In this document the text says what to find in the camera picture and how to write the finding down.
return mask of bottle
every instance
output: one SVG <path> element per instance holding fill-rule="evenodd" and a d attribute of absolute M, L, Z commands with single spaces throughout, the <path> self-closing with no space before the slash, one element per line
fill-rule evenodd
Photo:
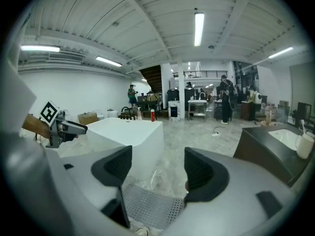
<path fill-rule="evenodd" d="M 156 120 L 156 116 L 154 113 L 154 109 L 151 109 L 151 121 L 155 121 Z"/>
<path fill-rule="evenodd" d="M 140 107 L 138 107 L 138 120 L 142 120 L 142 115 L 141 115 Z"/>

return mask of air vent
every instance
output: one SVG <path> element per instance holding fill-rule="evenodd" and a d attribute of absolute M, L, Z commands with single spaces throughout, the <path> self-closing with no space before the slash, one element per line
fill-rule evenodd
<path fill-rule="evenodd" d="M 75 62 L 82 62 L 83 61 L 82 55 L 73 54 L 73 53 L 49 53 L 49 59 L 52 60 L 66 60 L 66 61 L 75 61 Z"/>

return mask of staircase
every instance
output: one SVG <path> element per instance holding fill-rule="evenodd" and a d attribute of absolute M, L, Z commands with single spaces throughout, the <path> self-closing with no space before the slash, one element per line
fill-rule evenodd
<path fill-rule="evenodd" d="M 147 80 L 152 92 L 162 92 L 161 66 L 156 65 L 140 70 L 142 76 Z"/>

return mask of black countertop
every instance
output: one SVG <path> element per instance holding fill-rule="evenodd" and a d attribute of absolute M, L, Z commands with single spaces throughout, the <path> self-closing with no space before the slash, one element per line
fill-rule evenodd
<path fill-rule="evenodd" d="M 297 135 L 303 135 L 303 132 L 301 130 L 288 124 L 267 127 L 243 128 L 243 132 L 248 133 L 257 142 L 264 146 L 271 154 L 274 154 L 275 158 L 283 164 L 283 166 L 290 172 L 292 176 L 300 175 L 310 161 L 315 151 L 315 146 L 313 147 L 309 157 L 307 159 L 302 159 L 297 155 L 295 150 L 288 148 L 286 145 L 284 145 L 268 133 L 269 131 L 280 129 L 287 129 Z"/>

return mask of cardboard box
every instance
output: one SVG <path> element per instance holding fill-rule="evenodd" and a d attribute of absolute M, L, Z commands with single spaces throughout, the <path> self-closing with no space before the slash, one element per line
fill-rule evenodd
<path fill-rule="evenodd" d="M 281 101 L 279 102 L 279 105 L 280 105 L 280 106 L 288 107 L 288 106 L 289 106 L 289 102 L 288 102 L 288 101 L 285 101 L 285 100 L 281 100 Z"/>
<path fill-rule="evenodd" d="M 90 123 L 97 121 L 97 113 L 84 113 L 84 114 L 78 115 L 78 119 L 79 119 L 80 124 L 88 125 Z"/>

